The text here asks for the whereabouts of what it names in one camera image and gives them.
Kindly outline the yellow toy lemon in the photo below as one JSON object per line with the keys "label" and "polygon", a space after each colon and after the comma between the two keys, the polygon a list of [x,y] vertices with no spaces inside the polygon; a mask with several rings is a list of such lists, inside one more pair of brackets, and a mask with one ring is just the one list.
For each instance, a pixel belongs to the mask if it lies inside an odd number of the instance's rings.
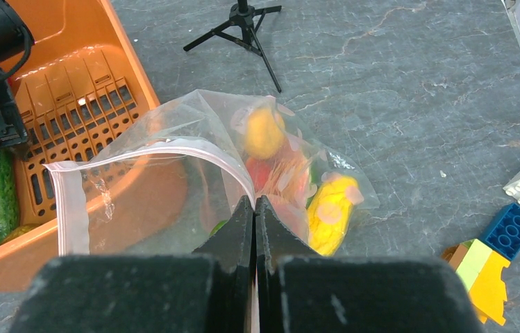
{"label": "yellow toy lemon", "polygon": [[244,150],[252,158],[267,160],[283,145],[284,121],[271,108],[258,108],[247,119],[244,134]]}

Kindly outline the clear pink-dotted zip bag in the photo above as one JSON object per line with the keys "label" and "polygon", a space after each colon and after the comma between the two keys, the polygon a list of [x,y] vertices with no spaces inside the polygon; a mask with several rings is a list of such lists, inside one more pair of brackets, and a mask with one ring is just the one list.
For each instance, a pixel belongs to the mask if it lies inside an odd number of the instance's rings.
{"label": "clear pink-dotted zip bag", "polygon": [[[379,206],[363,170],[273,96],[197,89],[148,111],[87,162],[47,165],[59,253],[188,253],[201,245],[242,196],[251,203],[264,196],[245,166],[251,157],[244,150],[246,123],[258,108],[271,108],[284,121],[283,145],[268,160],[292,151],[310,159],[306,213],[321,184],[336,175],[355,178],[364,198],[349,225],[358,210]],[[309,223],[298,237],[309,245]]]}

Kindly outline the yellow toy corn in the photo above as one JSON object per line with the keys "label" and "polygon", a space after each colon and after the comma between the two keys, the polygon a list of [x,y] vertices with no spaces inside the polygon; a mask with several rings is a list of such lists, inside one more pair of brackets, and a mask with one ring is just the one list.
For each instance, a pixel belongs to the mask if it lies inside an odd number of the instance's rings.
{"label": "yellow toy corn", "polygon": [[336,175],[322,183],[307,209],[311,249],[323,256],[335,254],[353,208],[363,201],[358,181],[351,176]]}

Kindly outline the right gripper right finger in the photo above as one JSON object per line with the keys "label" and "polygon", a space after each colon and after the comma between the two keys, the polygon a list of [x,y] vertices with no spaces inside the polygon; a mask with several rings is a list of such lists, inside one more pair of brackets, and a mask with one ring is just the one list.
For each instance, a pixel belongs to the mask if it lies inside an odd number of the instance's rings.
{"label": "right gripper right finger", "polygon": [[284,332],[287,309],[282,306],[278,260],[317,253],[280,221],[266,196],[255,204],[255,244],[260,331]]}

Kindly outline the orange plastic basket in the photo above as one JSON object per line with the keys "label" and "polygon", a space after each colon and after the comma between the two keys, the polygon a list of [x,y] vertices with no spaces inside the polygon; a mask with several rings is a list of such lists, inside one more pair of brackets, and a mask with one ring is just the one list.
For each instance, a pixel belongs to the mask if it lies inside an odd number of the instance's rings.
{"label": "orange plastic basket", "polygon": [[58,253],[48,162],[87,161],[159,100],[109,1],[12,1],[35,45],[10,85],[30,136],[13,163],[23,225],[0,245],[0,293],[25,290]]}

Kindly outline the olive toy fruit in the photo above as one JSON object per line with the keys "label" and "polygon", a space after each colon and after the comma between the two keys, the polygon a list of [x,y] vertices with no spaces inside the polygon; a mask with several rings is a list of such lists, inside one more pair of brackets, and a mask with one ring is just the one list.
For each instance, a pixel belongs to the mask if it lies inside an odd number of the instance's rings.
{"label": "olive toy fruit", "polygon": [[36,223],[21,225],[15,228],[10,234],[8,234],[6,238],[2,241],[2,244],[12,241],[13,239],[16,239],[22,236],[23,234],[26,234],[27,232],[30,232],[31,230],[34,230],[40,226],[41,224]]}

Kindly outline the microphone on black tripod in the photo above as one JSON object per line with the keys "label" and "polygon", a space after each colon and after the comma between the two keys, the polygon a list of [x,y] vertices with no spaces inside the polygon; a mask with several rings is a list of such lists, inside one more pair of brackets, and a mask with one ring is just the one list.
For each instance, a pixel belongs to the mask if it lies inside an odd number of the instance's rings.
{"label": "microphone on black tripod", "polygon": [[[247,51],[250,51],[257,56],[260,56],[274,82],[278,93],[282,92],[282,87],[269,63],[269,60],[263,50],[263,47],[257,37],[258,30],[263,22],[266,14],[280,12],[282,6],[270,6],[265,8],[255,8],[248,4],[247,0],[238,0],[230,9],[229,18],[227,21],[210,29],[207,33],[196,38],[194,41],[183,47],[183,50],[188,52],[203,42],[209,40],[211,37],[220,37],[228,40]],[[241,30],[241,38],[229,35],[224,31],[232,26],[238,26]]]}

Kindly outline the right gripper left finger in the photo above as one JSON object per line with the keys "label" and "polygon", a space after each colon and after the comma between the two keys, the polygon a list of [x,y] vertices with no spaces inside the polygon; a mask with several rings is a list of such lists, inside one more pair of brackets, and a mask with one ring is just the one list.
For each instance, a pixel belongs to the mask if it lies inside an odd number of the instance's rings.
{"label": "right gripper left finger", "polygon": [[207,332],[250,332],[255,260],[254,211],[242,196],[227,222],[195,249],[216,261],[210,288]]}

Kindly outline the red toy strawberry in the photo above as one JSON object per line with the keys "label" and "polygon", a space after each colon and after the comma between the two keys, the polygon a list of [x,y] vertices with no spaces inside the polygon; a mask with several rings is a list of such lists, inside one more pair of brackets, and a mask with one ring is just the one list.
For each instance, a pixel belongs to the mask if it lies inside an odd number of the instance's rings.
{"label": "red toy strawberry", "polygon": [[258,160],[249,157],[245,162],[246,169],[252,179],[256,191],[264,188],[269,179],[269,174],[274,166],[272,160]]}

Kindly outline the green toy cucumber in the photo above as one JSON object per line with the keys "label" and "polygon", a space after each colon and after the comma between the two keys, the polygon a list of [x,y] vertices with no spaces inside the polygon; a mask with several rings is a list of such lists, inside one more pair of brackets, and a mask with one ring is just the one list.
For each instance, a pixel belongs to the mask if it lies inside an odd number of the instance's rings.
{"label": "green toy cucumber", "polygon": [[19,217],[13,157],[0,150],[0,244],[19,226]]}

